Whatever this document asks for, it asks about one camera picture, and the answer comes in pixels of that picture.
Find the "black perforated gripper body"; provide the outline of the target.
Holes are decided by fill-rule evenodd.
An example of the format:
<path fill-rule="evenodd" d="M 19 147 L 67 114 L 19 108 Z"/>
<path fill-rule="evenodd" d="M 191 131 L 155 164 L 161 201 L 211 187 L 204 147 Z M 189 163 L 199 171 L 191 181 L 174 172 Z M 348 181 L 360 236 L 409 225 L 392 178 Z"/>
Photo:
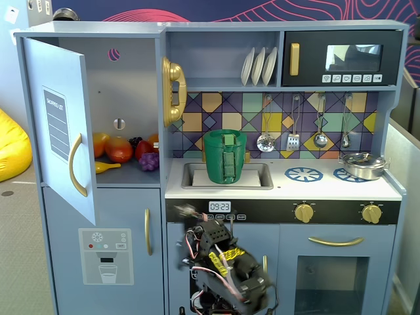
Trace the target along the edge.
<path fill-rule="evenodd" d="M 199 238 L 199 253 L 208 255 L 218 245 L 221 249 L 228 247 L 232 239 L 229 229 L 220 219 L 200 222 L 195 227 Z"/>

